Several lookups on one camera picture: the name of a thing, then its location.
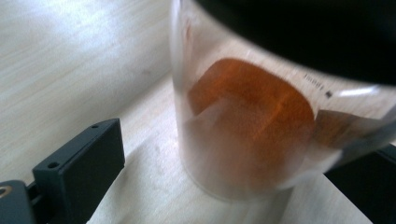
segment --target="wooden table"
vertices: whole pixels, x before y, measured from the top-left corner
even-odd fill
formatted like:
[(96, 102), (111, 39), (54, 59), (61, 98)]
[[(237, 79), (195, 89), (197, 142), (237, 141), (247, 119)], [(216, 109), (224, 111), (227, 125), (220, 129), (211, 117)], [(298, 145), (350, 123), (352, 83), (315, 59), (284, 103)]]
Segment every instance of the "wooden table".
[(125, 169), (90, 223), (370, 223), (323, 175), (231, 203), (184, 173), (168, 45), (169, 0), (0, 4), (0, 181), (95, 122), (119, 117)]

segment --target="transparent glass container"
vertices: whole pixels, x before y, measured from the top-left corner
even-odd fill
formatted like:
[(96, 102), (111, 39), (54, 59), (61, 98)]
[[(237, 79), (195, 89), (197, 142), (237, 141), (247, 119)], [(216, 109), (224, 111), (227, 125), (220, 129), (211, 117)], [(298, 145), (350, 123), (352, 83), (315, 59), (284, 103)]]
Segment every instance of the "transparent glass container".
[(394, 88), (276, 56), (194, 1), (173, 2), (171, 51), (180, 155), (217, 197), (291, 188), (395, 136)]

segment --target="orange substance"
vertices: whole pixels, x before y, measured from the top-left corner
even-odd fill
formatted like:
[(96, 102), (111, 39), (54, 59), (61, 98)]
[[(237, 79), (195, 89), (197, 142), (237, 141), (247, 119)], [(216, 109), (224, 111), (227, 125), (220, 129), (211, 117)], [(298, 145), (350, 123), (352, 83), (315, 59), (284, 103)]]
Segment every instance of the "orange substance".
[(319, 144), (339, 149), (386, 125), (386, 120), (367, 119), (338, 111), (319, 110), (314, 138)]
[(209, 190), (272, 189), (301, 165), (314, 113), (288, 82), (251, 63), (222, 59), (191, 88), (188, 100), (194, 118), (187, 136), (198, 147), (186, 149), (185, 157)]

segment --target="black device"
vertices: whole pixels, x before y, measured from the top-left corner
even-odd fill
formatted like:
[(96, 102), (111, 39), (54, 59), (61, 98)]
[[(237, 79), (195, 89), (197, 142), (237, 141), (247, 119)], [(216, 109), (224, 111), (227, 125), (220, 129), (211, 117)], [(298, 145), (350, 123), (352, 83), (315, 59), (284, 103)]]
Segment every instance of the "black device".
[(28, 187), (0, 183), (0, 223), (86, 223), (124, 163), (120, 120), (96, 123), (40, 162)]
[(195, 0), (254, 44), (327, 74), (396, 85), (394, 0)]
[(326, 177), (373, 223), (396, 223), (396, 147), (388, 145)]

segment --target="jar lid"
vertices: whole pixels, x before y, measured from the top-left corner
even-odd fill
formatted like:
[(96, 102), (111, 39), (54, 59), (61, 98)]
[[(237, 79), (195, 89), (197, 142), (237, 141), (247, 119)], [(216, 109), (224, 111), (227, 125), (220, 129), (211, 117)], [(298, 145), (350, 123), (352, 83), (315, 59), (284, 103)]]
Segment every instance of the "jar lid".
[(396, 85), (396, 1), (196, 1), (281, 57), (339, 77)]

